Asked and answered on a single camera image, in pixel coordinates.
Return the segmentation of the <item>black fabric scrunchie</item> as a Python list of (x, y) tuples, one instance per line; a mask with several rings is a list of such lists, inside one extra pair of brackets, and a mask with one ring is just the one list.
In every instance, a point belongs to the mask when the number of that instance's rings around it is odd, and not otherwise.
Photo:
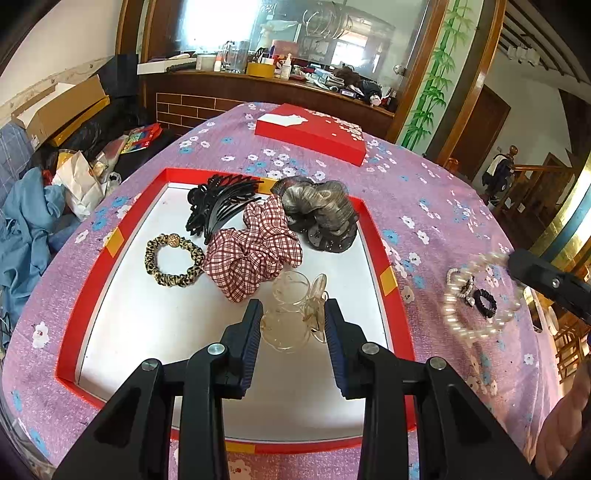
[(481, 315), (492, 319), (497, 313), (497, 302), (495, 297), (485, 289), (476, 289), (473, 293), (475, 307)]

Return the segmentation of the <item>clear acrylic flower hair claw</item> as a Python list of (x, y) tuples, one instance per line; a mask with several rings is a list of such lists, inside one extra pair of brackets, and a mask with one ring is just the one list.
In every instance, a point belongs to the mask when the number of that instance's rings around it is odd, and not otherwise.
[(294, 353), (311, 338), (327, 343), (325, 337), (325, 287), (328, 277), (314, 281), (298, 271), (284, 271), (273, 281), (273, 299), (264, 307), (260, 332), (263, 340), (281, 353)]

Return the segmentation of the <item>black hair clip pearl pendant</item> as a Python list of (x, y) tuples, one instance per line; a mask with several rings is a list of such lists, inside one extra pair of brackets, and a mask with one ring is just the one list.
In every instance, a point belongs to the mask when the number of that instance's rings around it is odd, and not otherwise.
[(473, 297), (474, 288), (475, 277), (470, 276), (460, 292), (460, 298), (471, 308), (475, 306), (475, 298)]

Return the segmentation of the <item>wooden stair railing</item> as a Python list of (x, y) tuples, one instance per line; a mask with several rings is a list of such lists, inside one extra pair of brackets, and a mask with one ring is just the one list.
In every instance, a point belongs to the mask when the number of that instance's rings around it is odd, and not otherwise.
[(567, 150), (566, 165), (549, 153), (542, 165), (516, 165), (510, 186), (493, 206), (505, 226), (540, 235), (548, 227), (578, 179), (583, 161)]

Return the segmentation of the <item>purple floral tablecloth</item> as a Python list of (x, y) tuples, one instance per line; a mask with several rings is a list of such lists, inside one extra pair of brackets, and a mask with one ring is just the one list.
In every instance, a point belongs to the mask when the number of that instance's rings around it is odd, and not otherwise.
[(504, 331), (467, 345), (444, 326), (446, 274), (479, 254), (512, 245), (477, 192), (398, 145), (366, 140), (356, 167), (256, 136), (264, 103), (242, 104), (200, 124), (133, 173), (69, 238), (28, 300), (8, 347), (2, 398), (11, 422), (51, 463), (67, 453), (95, 409), (54, 376), (68, 317), (85, 277), (139, 192), (164, 168), (195, 168), (280, 179), (339, 180), (363, 199), (393, 264), (416, 356), (446, 358), (527, 457), (560, 398), (551, 342), (522, 308)]

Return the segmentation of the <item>red tray box white inside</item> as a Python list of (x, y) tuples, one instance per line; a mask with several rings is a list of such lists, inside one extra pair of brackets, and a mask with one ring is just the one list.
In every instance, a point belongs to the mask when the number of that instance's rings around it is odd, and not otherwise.
[[(245, 304), (226, 299), (211, 279), (164, 287), (144, 267), (148, 241), (181, 230), (188, 191), (208, 177), (207, 170), (162, 170), (91, 267), (63, 334), (55, 376), (92, 405), (102, 406), (143, 360), (190, 358), (242, 319)], [(359, 216), (353, 246), (342, 254), (305, 249), (301, 273), (327, 276), (329, 295), (346, 320), (370, 341), (413, 359), (394, 268), (367, 204), (355, 199), (353, 207)], [(310, 340), (291, 353), (263, 344), (245, 398), (223, 404), (228, 450), (301, 454), (354, 447), (364, 409), (362, 401), (342, 398), (324, 344)]]

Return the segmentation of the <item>brown wooden door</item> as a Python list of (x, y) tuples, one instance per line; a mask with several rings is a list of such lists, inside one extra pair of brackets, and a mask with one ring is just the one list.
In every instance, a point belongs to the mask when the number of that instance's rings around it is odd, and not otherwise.
[(511, 110), (491, 88), (484, 85), (452, 157), (459, 162), (458, 173), (474, 180), (501, 132)]

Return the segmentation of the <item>red plaid scrunchie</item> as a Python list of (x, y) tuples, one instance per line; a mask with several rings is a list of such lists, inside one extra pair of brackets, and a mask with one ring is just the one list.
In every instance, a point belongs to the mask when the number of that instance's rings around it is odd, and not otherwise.
[(219, 230), (209, 242), (204, 272), (226, 299), (239, 303), (261, 283), (276, 279), (283, 267), (297, 268), (303, 249), (290, 230), (280, 197), (250, 203), (242, 215), (242, 229)]

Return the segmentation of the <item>blue cloth garment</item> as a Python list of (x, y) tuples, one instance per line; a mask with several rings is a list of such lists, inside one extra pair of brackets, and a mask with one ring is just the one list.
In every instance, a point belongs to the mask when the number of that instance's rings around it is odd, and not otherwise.
[(66, 213), (65, 189), (46, 186), (42, 171), (29, 170), (1, 208), (2, 311), (15, 325), (56, 253), (80, 225)]

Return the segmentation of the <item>black comb hair claw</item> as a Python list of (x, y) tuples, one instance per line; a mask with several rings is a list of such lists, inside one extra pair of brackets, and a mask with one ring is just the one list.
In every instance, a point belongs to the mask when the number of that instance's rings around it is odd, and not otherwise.
[(262, 183), (255, 177), (239, 174), (212, 175), (187, 194), (190, 215), (186, 231), (191, 236), (204, 236), (207, 245), (229, 219), (245, 210), (247, 204), (259, 200)]

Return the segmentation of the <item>white paper bag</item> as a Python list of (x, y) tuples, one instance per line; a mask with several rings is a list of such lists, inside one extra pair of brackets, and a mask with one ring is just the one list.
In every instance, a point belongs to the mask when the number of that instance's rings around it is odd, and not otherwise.
[(86, 220), (104, 198), (104, 189), (81, 151), (60, 150), (52, 184), (62, 186), (71, 212)]

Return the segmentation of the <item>red box lid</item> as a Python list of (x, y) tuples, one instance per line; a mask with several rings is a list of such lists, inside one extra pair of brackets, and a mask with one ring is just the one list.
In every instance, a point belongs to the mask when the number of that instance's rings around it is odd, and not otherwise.
[(315, 110), (283, 104), (256, 120), (257, 136), (287, 142), (360, 167), (367, 154), (359, 125)]

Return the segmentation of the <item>blue plaid jacket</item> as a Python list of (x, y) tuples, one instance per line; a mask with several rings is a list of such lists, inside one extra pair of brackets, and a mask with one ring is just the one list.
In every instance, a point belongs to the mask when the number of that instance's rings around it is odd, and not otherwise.
[(0, 205), (13, 185), (31, 168), (33, 149), (26, 131), (8, 122), (0, 129)]

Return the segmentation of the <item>brown cardboard box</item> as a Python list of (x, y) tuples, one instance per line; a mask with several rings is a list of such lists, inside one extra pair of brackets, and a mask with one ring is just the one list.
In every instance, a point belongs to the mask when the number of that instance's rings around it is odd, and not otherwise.
[(11, 114), (36, 150), (80, 114), (107, 98), (100, 77), (79, 84), (57, 83), (37, 94)]

